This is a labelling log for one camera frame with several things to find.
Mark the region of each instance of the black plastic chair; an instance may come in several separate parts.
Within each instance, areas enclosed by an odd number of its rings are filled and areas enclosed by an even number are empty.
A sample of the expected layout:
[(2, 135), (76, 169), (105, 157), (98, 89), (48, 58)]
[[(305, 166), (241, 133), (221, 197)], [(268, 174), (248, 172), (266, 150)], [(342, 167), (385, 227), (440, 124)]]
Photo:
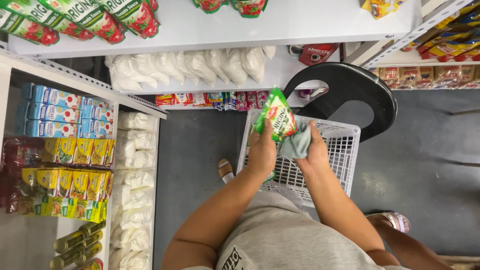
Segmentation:
[(285, 97), (298, 85), (311, 80), (326, 82), (329, 90), (301, 108), (298, 115), (327, 120), (345, 102), (363, 101), (372, 108), (373, 121), (361, 129), (360, 142), (379, 135), (395, 121), (396, 99), (388, 86), (366, 69), (335, 62), (310, 66), (293, 76), (283, 92)]

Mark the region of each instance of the person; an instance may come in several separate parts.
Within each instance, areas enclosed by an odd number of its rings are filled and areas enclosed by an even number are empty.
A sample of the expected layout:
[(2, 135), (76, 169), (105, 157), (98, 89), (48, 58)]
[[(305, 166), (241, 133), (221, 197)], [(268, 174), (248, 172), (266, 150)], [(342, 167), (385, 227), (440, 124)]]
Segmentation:
[(226, 185), (181, 225), (165, 251), (162, 269), (406, 270), (385, 251), (382, 238), (407, 268), (450, 269), (405, 234), (410, 224), (404, 216), (362, 214), (339, 184), (327, 146), (314, 123), (310, 125), (308, 156), (296, 162), (321, 223), (278, 193), (257, 192), (276, 163), (272, 125), (265, 121), (262, 134), (251, 135), (246, 168), (233, 177), (229, 162), (219, 163)]

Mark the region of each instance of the grey floor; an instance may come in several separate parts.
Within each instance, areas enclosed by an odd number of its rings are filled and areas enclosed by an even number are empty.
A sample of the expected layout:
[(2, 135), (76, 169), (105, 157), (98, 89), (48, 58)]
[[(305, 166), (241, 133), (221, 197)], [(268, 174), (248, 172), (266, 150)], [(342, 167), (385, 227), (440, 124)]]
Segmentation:
[[(441, 255), (480, 256), (480, 109), (478, 90), (395, 91), (394, 125), (360, 144), (351, 190), (364, 212), (391, 209), (405, 215), (409, 235)], [(373, 113), (351, 101), (330, 120), (365, 127)], [(217, 162), (236, 170), (246, 113), (173, 111), (160, 126), (154, 269), (178, 227), (223, 182)], [(309, 209), (316, 217), (314, 209)]]

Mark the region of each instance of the person's left hand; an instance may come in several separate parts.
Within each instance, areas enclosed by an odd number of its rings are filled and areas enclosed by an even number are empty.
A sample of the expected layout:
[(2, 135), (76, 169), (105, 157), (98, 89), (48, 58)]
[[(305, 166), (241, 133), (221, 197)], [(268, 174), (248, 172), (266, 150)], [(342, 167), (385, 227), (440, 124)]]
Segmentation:
[(276, 146), (275, 141), (272, 140), (272, 123), (265, 120), (262, 133), (254, 130), (250, 136), (247, 169), (266, 178), (274, 169), (275, 162)]

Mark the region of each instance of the sandal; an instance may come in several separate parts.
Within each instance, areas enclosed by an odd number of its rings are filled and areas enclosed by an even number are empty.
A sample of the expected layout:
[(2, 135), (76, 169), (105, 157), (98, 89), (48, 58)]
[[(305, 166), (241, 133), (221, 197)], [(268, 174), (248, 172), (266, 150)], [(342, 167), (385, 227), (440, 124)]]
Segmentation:
[(218, 174), (220, 174), (220, 177), (225, 183), (233, 179), (233, 169), (230, 161), (222, 159), (218, 162)]
[(374, 214), (365, 215), (365, 217), (369, 217), (373, 215), (382, 215), (386, 217), (390, 221), (390, 223), (393, 225), (393, 228), (401, 231), (402, 233), (406, 233), (410, 230), (410, 222), (408, 221), (408, 219), (397, 212), (374, 213)]

